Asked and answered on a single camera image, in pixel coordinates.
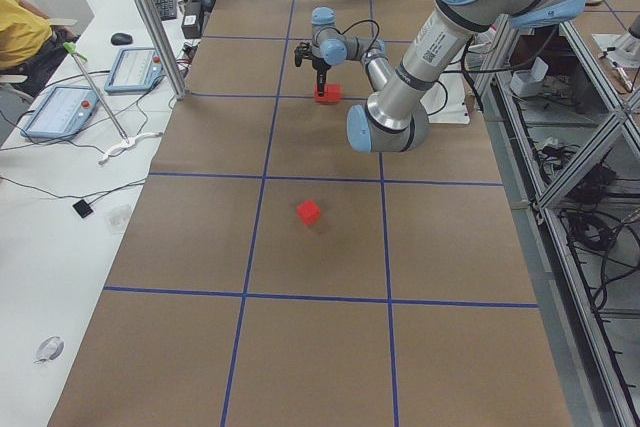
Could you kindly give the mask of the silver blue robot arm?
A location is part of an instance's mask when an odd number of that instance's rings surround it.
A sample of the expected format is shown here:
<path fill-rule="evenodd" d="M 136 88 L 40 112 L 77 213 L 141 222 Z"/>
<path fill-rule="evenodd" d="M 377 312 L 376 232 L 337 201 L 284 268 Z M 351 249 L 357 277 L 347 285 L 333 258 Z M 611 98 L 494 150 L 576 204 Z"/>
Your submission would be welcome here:
<path fill-rule="evenodd" d="M 405 152 L 424 142 L 429 118 L 421 104 L 449 63 L 476 33 L 506 15 L 514 28 L 571 20 L 586 0 L 434 0 L 435 8 L 399 65 L 364 105 L 347 115 L 347 138 L 357 152 Z"/>
<path fill-rule="evenodd" d="M 346 61 L 359 62 L 373 91 L 381 91 L 391 77 L 386 44 L 376 35 L 363 38 L 342 33 L 335 21 L 336 14 L 329 7 L 316 7 L 312 11 L 312 37 L 308 52 L 316 71 L 316 100 L 325 103 L 338 100 L 339 88 L 336 84 L 327 83 L 327 72 Z"/>

